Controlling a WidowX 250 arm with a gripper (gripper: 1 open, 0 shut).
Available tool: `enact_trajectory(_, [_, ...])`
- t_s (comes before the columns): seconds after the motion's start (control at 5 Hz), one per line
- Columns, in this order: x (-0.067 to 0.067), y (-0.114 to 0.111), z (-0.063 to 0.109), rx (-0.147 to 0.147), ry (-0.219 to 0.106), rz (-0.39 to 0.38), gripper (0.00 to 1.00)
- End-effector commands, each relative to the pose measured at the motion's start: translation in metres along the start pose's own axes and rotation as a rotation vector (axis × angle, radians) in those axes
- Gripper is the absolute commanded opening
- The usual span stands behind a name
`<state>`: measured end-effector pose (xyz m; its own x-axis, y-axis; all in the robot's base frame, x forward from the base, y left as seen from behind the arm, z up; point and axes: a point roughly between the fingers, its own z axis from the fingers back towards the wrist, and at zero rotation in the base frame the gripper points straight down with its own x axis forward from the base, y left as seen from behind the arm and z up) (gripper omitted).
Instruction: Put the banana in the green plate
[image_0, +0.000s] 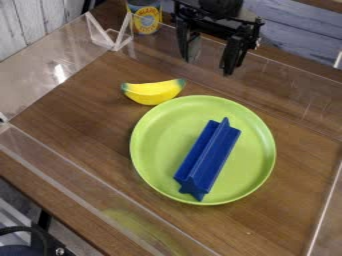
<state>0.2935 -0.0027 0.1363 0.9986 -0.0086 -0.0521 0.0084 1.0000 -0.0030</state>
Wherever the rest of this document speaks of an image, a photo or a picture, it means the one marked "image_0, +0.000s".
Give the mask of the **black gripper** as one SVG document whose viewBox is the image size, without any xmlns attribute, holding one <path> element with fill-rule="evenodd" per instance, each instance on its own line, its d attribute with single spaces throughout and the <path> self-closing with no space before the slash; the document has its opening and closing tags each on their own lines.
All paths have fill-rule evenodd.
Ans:
<svg viewBox="0 0 342 256">
<path fill-rule="evenodd" d="M 182 58 L 192 63 L 200 53 L 200 33 L 226 39 L 247 30 L 256 40 L 264 20 L 244 7 L 244 0 L 172 0 L 178 46 Z M 219 67 L 223 75 L 234 73 L 248 50 L 247 41 L 234 35 L 226 44 Z"/>
</svg>

